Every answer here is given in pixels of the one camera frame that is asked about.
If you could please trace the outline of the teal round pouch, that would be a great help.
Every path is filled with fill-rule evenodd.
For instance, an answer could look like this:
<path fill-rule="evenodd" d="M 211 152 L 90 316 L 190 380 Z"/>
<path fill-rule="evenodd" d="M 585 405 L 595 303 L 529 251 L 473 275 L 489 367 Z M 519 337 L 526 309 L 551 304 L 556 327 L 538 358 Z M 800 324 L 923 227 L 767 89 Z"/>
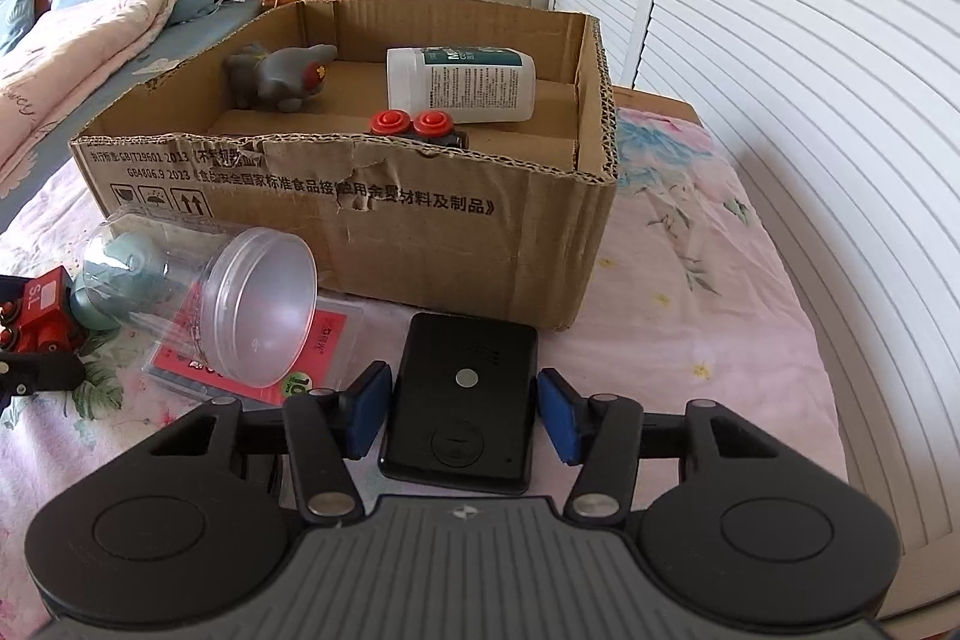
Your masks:
<path fill-rule="evenodd" d="M 70 292 L 71 315 L 88 330 L 137 325 L 182 294 L 169 253 L 140 230 L 101 232 L 82 252 Z"/>

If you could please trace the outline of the clear empty plastic jar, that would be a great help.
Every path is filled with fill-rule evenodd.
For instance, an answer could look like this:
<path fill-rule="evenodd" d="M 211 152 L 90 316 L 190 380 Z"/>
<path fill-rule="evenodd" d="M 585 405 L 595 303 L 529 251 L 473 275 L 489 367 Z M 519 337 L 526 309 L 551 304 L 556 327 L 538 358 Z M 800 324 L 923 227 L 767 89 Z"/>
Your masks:
<path fill-rule="evenodd" d="M 299 356 L 319 284 L 313 252 L 302 239 L 270 227 L 128 205 L 109 214 L 86 244 L 101 232 L 127 230 L 140 230 L 169 253 L 171 278 L 182 294 L 161 310 L 162 317 L 121 326 L 176 344 L 179 353 L 221 375 L 239 375 L 224 363 L 240 344 L 280 341 L 283 325 L 295 342 L 291 359 Z"/>

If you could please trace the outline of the white pill bottle green label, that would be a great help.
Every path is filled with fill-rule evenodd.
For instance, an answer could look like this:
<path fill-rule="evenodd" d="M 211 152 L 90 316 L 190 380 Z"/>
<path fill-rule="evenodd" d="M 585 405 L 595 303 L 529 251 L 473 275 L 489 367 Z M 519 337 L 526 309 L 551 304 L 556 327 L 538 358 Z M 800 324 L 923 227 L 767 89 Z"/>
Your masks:
<path fill-rule="evenodd" d="M 534 58 L 506 47 L 395 47 L 386 53 L 387 103 L 456 124 L 527 122 L 537 94 Z"/>

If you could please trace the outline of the brown cardboard box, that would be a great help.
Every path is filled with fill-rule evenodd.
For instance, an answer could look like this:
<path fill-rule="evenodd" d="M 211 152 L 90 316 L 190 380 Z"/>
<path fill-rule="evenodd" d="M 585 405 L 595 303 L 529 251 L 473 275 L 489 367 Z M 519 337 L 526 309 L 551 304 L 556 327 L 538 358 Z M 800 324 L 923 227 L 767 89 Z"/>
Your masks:
<path fill-rule="evenodd" d="M 251 44 L 331 44 L 301 112 L 236 107 L 226 62 Z M 441 148 L 371 133 L 394 47 L 527 53 L 534 115 Z M 590 16 L 482 0 L 293 3 L 133 86 L 73 138 L 104 211 L 158 197 L 296 234 L 332 291 L 563 330 L 578 317 L 617 183 L 615 106 Z"/>

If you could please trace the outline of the pink folded quilt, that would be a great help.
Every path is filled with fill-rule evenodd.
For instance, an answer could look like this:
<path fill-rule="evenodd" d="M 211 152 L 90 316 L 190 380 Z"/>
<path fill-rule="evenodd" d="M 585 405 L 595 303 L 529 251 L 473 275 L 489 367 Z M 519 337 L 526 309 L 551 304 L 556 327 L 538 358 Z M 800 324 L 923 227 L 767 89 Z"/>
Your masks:
<path fill-rule="evenodd" d="M 93 0 L 43 14 L 2 57 L 2 191 L 36 164 L 36 146 L 104 81 L 155 42 L 178 0 Z"/>

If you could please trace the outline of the red toy fire truck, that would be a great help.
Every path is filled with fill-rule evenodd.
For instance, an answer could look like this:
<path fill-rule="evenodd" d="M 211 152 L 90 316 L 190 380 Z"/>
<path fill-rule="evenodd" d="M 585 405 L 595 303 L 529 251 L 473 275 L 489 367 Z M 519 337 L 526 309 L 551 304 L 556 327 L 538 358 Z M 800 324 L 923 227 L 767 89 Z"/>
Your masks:
<path fill-rule="evenodd" d="M 32 278 L 18 298 L 2 301 L 5 353 L 75 353 L 86 331 L 70 310 L 71 278 L 57 266 Z"/>

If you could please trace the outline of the red card game case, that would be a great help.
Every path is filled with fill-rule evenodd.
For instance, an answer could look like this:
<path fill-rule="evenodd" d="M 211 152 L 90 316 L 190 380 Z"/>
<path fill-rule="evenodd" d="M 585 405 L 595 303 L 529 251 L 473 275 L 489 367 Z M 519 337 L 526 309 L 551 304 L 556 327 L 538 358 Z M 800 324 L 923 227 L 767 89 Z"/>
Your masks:
<path fill-rule="evenodd" d="M 364 325 L 363 308 L 342 299 L 317 298 L 313 323 L 302 338 L 301 353 L 291 359 L 295 342 L 254 341 L 238 346 L 238 354 L 224 365 L 239 375 L 221 375 L 194 356 L 179 353 L 176 344 L 161 342 L 143 366 L 145 374 L 178 395 L 206 401 L 237 396 L 247 409 L 278 408 L 299 393 L 335 392 L 350 383 L 353 347 Z"/>

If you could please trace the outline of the grey elephant toy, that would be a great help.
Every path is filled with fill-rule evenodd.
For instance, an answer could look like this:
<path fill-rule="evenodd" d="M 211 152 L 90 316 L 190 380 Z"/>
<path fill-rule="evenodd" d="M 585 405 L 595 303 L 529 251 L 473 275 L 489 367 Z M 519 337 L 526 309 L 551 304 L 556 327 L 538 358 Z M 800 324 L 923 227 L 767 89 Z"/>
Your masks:
<path fill-rule="evenodd" d="M 336 46 L 242 47 L 224 59 L 229 91 L 238 109 L 298 112 L 322 91 L 325 67 L 338 55 Z"/>

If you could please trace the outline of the black rectangular device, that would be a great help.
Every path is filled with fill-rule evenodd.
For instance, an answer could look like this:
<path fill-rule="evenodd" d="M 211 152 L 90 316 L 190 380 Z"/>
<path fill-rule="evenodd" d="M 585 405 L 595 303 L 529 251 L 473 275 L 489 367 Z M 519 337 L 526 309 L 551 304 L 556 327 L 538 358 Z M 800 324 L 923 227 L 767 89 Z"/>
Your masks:
<path fill-rule="evenodd" d="M 410 320 L 379 454 L 384 476 L 456 491 L 529 489 L 539 333 L 511 321 Z"/>

